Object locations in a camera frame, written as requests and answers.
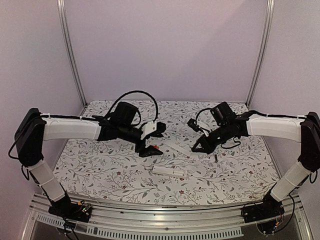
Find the white remote control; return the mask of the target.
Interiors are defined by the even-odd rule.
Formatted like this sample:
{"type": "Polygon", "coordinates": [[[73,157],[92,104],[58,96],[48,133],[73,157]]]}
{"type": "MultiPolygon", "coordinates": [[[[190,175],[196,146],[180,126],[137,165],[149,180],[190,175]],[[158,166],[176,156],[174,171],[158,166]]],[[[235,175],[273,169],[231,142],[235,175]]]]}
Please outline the white remote control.
{"type": "Polygon", "coordinates": [[[186,179],[187,172],[184,170],[179,170],[171,167],[164,166],[153,166],[151,169],[153,174],[167,176],[167,177],[175,177],[179,179],[186,179]]]}

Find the white remote battery cover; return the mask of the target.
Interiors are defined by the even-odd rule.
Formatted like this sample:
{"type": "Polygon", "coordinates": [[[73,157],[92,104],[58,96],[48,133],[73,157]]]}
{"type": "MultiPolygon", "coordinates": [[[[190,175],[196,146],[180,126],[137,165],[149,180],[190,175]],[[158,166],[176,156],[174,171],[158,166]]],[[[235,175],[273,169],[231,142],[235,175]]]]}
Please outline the white remote battery cover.
{"type": "Polygon", "coordinates": [[[172,143],[172,142],[166,142],[165,143],[168,147],[180,152],[181,154],[187,156],[187,157],[190,157],[192,155],[192,153],[189,151],[189,150],[186,150],[184,149],[183,147],[175,144],[175,143],[172,143]]]}

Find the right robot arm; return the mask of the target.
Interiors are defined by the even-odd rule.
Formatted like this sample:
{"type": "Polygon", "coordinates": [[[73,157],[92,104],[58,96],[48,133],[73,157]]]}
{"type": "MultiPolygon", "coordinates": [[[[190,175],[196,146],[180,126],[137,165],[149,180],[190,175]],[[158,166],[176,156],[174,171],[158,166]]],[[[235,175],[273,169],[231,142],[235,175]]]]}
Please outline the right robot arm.
{"type": "Polygon", "coordinates": [[[256,110],[235,113],[227,102],[207,109],[217,127],[210,130],[198,118],[191,118],[188,126],[202,135],[191,148],[194,153],[213,153],[230,139],[262,137],[294,142],[300,145],[296,162],[263,197],[258,213],[269,218],[278,210],[293,190],[320,169],[320,117],[310,111],[302,115],[269,114],[256,110]]]}

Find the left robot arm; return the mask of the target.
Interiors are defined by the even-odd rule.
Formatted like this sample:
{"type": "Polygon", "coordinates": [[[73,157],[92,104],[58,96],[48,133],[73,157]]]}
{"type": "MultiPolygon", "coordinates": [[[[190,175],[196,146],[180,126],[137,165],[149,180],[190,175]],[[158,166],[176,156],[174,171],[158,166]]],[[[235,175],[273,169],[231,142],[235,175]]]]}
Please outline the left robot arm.
{"type": "Polygon", "coordinates": [[[92,117],[50,115],[31,108],[16,130],[10,150],[16,150],[15,159],[42,188],[51,206],[63,217],[70,217],[75,205],[44,160],[43,143],[69,139],[98,142],[120,139],[134,144],[134,151],[142,158],[162,155],[156,147],[147,146],[146,141],[150,137],[163,137],[166,124],[157,119],[134,124],[135,116],[139,115],[137,107],[123,101],[114,111],[92,117]]]}

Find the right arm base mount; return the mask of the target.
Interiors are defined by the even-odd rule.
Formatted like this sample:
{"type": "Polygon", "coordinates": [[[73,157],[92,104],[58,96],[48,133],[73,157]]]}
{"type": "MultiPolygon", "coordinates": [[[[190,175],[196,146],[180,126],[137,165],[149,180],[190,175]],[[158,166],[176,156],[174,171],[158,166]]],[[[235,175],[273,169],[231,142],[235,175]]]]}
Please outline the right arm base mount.
{"type": "Polygon", "coordinates": [[[241,216],[245,223],[261,221],[285,213],[281,202],[267,200],[262,203],[253,203],[252,205],[244,205],[241,209],[241,216]]]}

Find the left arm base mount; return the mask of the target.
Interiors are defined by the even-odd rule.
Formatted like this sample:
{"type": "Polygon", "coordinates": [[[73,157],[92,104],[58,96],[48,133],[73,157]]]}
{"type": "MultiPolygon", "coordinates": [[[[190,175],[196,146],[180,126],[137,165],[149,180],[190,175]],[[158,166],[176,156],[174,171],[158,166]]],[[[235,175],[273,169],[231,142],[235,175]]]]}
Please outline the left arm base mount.
{"type": "Polygon", "coordinates": [[[48,213],[67,220],[88,223],[92,214],[92,205],[83,200],[73,203],[69,200],[59,200],[52,202],[48,213]]]}

